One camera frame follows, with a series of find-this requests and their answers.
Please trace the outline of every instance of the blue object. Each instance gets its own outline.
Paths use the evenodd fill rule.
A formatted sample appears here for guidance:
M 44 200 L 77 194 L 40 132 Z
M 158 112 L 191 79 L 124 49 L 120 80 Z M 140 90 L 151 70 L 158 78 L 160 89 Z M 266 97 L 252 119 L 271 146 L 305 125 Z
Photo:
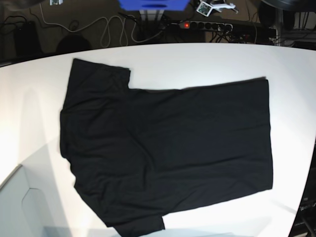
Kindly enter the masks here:
M 171 10 L 183 11 L 190 0 L 119 0 L 126 11 Z

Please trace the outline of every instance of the floor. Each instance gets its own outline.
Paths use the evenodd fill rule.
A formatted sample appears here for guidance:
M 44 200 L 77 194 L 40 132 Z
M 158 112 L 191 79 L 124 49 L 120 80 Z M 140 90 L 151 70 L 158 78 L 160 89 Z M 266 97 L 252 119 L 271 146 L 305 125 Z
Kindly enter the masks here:
M 241 20 L 241 21 L 248 21 L 248 12 L 245 1 L 248 1 L 248 7 L 250 15 L 252 16 L 256 11 L 256 6 L 260 0 L 231 0 L 229 2 L 234 3 L 237 8 L 239 9 L 239 13 L 235 14 L 231 10 L 223 10 L 222 13 L 215 13 L 208 18 L 196 13 L 194 16 L 194 20 L 202 20 L 202 21 L 216 21 L 216 19 L 232 19 L 232 20 Z M 108 19 L 114 15 L 118 15 L 118 12 L 123 12 L 126 14 L 131 14 L 134 16 L 138 16 L 139 12 L 126 12 L 122 10 L 119 6 L 118 0 L 93 0 L 93 1 L 86 1 L 86 0 L 64 0 L 64 3 L 61 5 L 49 5 L 49 0 L 45 0 L 42 3 L 44 17 L 47 22 L 49 23 L 58 23 L 65 27 L 69 27 L 70 23 L 73 20 L 78 20 L 79 28 L 86 26 L 93 22 L 95 19 L 105 16 Z M 40 13 L 40 6 L 36 5 L 31 8 L 33 14 L 37 15 L 41 21 L 42 26 L 47 26 L 43 23 Z M 190 16 L 192 16 L 193 10 L 188 5 L 185 11 L 183 12 L 172 12 L 166 11 L 165 15 L 171 17 L 173 20 L 183 20 Z M 22 11 L 8 11 L 4 10 L 4 17 L 6 18 L 9 15 L 23 15 L 28 20 L 35 21 L 37 25 L 39 40 L 41 43 L 41 48 L 44 53 L 52 53 L 55 52 L 57 44 L 60 40 L 68 34 L 66 30 L 63 30 L 59 27 L 56 28 L 47 28 L 43 29 L 39 21 L 36 17 L 30 14 L 30 10 L 22 10 Z M 14 22 L 16 19 L 12 18 L 8 22 Z M 133 22 L 127 21 L 126 22 L 126 32 L 129 38 L 129 45 L 134 45 L 135 43 L 131 40 L 131 31 L 133 28 Z M 91 44 L 92 49 L 99 49 L 102 48 L 100 45 L 100 38 L 106 26 L 105 20 L 100 20 L 93 24 L 91 27 L 87 28 L 80 32 L 83 37 L 85 37 Z M 10 31 L 14 26 L 6 26 L 6 31 Z M 110 47 L 118 47 L 120 46 L 119 38 L 121 33 L 121 23 L 118 19 L 114 19 L 110 23 L 110 34 L 111 34 L 111 43 Z M 15 48 L 14 48 L 14 40 L 13 34 L 9 34 L 3 37 L 3 52 L 2 57 L 4 59 L 14 58 Z M 108 37 L 105 36 L 103 40 L 103 44 L 107 44 Z

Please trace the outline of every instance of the white table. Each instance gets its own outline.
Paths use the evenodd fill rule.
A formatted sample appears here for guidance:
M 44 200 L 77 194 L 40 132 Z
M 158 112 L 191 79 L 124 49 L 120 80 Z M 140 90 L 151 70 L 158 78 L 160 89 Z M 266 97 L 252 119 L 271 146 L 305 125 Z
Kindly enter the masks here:
M 0 68 L 0 182 L 22 163 L 30 186 L 44 193 L 51 225 L 64 236 L 110 237 L 115 231 L 106 229 L 76 193 L 75 178 L 59 152 L 59 113 L 73 58 L 130 68 L 130 88 L 180 89 L 266 76 L 273 189 L 163 219 L 167 229 L 192 230 L 182 236 L 288 236 L 315 143 L 316 52 L 248 44 L 161 44 L 72 53 Z

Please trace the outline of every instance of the black t-shirt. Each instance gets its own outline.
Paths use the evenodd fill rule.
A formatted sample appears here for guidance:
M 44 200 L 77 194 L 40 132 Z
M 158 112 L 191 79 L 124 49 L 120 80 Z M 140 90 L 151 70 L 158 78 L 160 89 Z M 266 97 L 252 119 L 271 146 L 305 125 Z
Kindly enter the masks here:
M 266 79 L 146 91 L 129 75 L 75 59 L 60 115 L 75 189 L 108 227 L 138 237 L 168 213 L 272 188 Z

